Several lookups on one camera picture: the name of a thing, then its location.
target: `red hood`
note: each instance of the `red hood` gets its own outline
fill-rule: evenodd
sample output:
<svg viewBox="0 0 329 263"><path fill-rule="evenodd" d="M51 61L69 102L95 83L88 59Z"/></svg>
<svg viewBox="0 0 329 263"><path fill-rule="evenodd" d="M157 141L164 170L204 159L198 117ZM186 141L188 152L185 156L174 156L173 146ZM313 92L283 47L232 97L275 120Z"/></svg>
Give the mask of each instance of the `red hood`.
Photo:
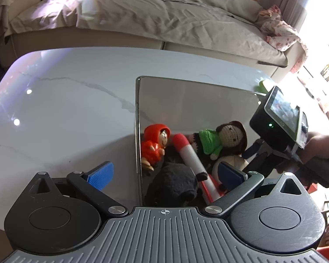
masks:
<svg viewBox="0 0 329 263"><path fill-rule="evenodd" d="M144 130L144 141L151 140L153 142L158 143L160 131L163 129L167 132L167 137L169 138L170 130L166 125L164 124L149 125Z"/></svg>

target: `blue pad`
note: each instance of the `blue pad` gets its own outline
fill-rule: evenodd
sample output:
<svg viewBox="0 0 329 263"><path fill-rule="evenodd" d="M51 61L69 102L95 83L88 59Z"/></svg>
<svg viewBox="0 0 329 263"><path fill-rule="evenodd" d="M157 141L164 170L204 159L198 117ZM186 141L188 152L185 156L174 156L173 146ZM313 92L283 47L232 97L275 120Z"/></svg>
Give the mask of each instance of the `blue pad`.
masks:
<svg viewBox="0 0 329 263"><path fill-rule="evenodd" d="M217 174L218 179L229 191L242 184L246 179L246 177L244 177L245 173L235 169L226 162L221 162L218 165Z"/></svg>
<svg viewBox="0 0 329 263"><path fill-rule="evenodd" d="M86 173L87 182L94 188L101 191L112 180L113 164L112 162L102 163L100 166Z"/></svg>

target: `white marble table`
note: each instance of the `white marble table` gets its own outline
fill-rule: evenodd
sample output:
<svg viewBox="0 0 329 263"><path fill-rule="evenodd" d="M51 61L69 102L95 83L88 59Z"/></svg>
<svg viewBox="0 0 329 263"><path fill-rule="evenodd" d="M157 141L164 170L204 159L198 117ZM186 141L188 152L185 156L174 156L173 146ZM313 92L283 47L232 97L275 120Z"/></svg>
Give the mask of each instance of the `white marble table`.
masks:
<svg viewBox="0 0 329 263"><path fill-rule="evenodd" d="M267 76L235 63L136 48L32 52L0 83L0 228L38 171L65 177L105 160L115 167L104 192L139 204L135 95L139 76L157 76L252 91Z"/></svg>

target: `ribbed plate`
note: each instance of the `ribbed plate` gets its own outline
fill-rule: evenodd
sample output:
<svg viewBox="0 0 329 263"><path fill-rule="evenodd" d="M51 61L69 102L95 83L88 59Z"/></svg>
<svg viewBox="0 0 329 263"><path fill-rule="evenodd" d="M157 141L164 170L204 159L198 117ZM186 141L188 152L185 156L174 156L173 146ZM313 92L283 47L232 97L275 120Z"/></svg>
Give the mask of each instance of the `ribbed plate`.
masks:
<svg viewBox="0 0 329 263"><path fill-rule="evenodd" d="M327 261L314 250L294 256L268 255L255 251L238 241L223 220L204 217L195 208L135 208L129 216L110 219L99 236L79 250L56 256L31 255L17 250L4 262L320 263Z"/></svg>

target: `pink floral cloth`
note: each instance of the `pink floral cloth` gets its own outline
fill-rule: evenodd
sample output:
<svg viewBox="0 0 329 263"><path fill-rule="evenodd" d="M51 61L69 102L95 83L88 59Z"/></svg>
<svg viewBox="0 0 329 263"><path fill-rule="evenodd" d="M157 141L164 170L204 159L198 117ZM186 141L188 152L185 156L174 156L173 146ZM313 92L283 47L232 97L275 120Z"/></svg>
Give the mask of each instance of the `pink floral cloth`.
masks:
<svg viewBox="0 0 329 263"><path fill-rule="evenodd" d="M307 59L308 49L298 36L296 29L283 21L280 9L276 5L260 11L259 17L259 20L262 21L260 31L266 35L265 41L272 47L284 52L294 43L301 44L304 54L290 70L292 73L297 72Z"/></svg>

